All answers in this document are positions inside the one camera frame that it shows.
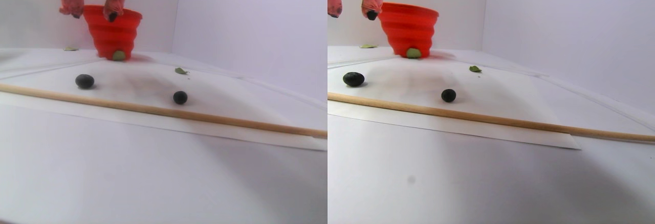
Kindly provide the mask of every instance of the black ball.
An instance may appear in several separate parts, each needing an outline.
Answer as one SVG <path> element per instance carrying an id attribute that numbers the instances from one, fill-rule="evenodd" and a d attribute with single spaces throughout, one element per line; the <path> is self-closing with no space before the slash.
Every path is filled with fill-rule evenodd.
<path id="1" fill-rule="evenodd" d="M 348 86 L 359 86 L 364 83 L 364 75 L 356 72 L 348 72 L 346 75 L 343 75 L 343 82 L 348 84 Z"/>
<path id="2" fill-rule="evenodd" d="M 187 93 L 184 91 L 177 91 L 175 92 L 175 95 L 173 95 L 173 101 L 178 105 L 182 105 L 183 103 L 187 102 L 187 98 Z"/>
<path id="3" fill-rule="evenodd" d="M 94 79 L 92 76 L 87 74 L 80 74 L 75 77 L 75 84 L 80 88 L 91 88 L 93 86 Z"/>
<path id="4" fill-rule="evenodd" d="M 452 102 L 457 94 L 452 89 L 446 89 L 442 92 L 442 100 L 445 102 Z"/>

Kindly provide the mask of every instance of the green ball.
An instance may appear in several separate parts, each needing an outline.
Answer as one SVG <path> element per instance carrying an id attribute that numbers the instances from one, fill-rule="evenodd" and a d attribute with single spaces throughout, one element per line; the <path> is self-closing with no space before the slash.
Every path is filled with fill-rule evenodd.
<path id="1" fill-rule="evenodd" d="M 407 58 L 420 58 L 421 51 L 419 49 L 407 49 Z"/>
<path id="2" fill-rule="evenodd" d="M 125 52 L 120 51 L 120 50 L 114 52 L 114 56 L 112 57 L 112 60 L 114 60 L 114 61 L 124 61 L 125 60 Z"/>

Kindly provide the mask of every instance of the white paper sheet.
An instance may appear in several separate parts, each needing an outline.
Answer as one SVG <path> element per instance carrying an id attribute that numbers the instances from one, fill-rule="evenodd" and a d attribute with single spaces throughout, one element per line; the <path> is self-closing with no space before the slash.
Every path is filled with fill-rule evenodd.
<path id="1" fill-rule="evenodd" d="M 520 74 L 484 69 L 468 70 L 469 65 L 454 60 L 409 60 L 394 58 L 359 63 L 328 70 L 327 90 L 391 102 L 410 103 L 475 114 L 557 124 L 548 105 L 531 80 Z M 365 84 L 349 87 L 342 81 L 347 72 L 365 76 Z M 456 100 L 446 103 L 443 90 L 456 91 Z M 445 117 L 411 114 L 342 102 L 328 102 L 328 114 L 379 123 L 397 124 L 515 142 L 580 149 L 573 136 L 526 128 L 464 121 Z"/>
<path id="2" fill-rule="evenodd" d="M 79 54 L 65 52 L 67 56 L 73 56 L 71 53 Z M 92 55 L 87 53 L 86 58 L 92 59 L 89 56 Z M 30 62 L 29 58 L 27 60 L 23 59 L 23 61 L 25 63 L 21 63 L 22 65 L 30 65 L 30 63 L 27 63 Z M 0 70 L 3 69 L 8 70 L 9 68 L 5 68 L 0 63 Z M 46 72 L 43 72 L 42 69 L 35 69 L 37 71 L 35 73 L 30 73 L 28 70 L 11 72 L 12 74 L 23 74 L 19 76 L 12 76 L 9 75 L 9 72 L 6 72 L 5 75 L 0 77 L 0 83 L 264 123 L 302 126 L 302 124 L 291 123 L 289 119 L 271 109 L 265 100 L 250 93 L 244 87 L 245 81 L 222 75 L 194 72 L 193 70 L 190 70 L 188 75 L 181 75 L 176 74 L 174 72 L 175 68 L 170 65 L 145 60 L 130 60 L 125 63 L 105 60 L 71 65 Z M 79 89 L 75 85 L 75 77 L 79 74 L 92 75 L 95 79 L 95 87 L 90 90 Z M 172 96 L 176 91 L 185 91 L 187 93 L 189 96 L 187 103 L 177 105 L 173 102 Z M 289 135 L 288 133 L 154 116 L 7 93 L 0 93 L 0 103 L 72 116 L 199 133 L 200 135 L 220 136 L 303 149 L 327 150 L 327 140 L 311 138 L 310 136 Z"/>

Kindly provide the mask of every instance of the white table surface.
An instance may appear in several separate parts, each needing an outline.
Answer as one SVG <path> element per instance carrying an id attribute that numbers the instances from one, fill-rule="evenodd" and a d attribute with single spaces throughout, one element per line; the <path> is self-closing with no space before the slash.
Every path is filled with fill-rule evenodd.
<path id="1" fill-rule="evenodd" d="M 515 67 L 484 53 L 445 52 Z M 533 80 L 562 124 L 653 135 Z M 327 123 L 330 223 L 655 222 L 655 145 L 575 136 L 582 150 L 573 150 L 338 116 Z"/>
<path id="2" fill-rule="evenodd" d="M 170 54 L 147 53 L 161 60 Z M 199 62 L 182 59 L 186 66 Z M 285 106 L 325 128 L 316 108 Z M 0 220 L 15 223 L 327 222 L 327 152 L 0 105 Z"/>

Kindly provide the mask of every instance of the leaf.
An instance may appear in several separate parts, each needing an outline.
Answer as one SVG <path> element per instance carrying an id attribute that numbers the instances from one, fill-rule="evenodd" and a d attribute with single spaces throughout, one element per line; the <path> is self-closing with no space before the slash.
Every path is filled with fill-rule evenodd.
<path id="1" fill-rule="evenodd" d="M 471 72 L 482 72 L 482 70 L 480 70 L 480 68 L 478 68 L 475 65 L 469 67 L 468 70 L 471 71 Z"/>
<path id="2" fill-rule="evenodd" d="M 187 71 L 185 71 L 185 70 L 183 70 L 182 68 L 179 68 L 179 67 L 175 68 L 175 72 L 177 74 L 183 74 L 183 75 L 186 75 L 187 73 L 189 73 L 189 72 L 187 72 Z"/>

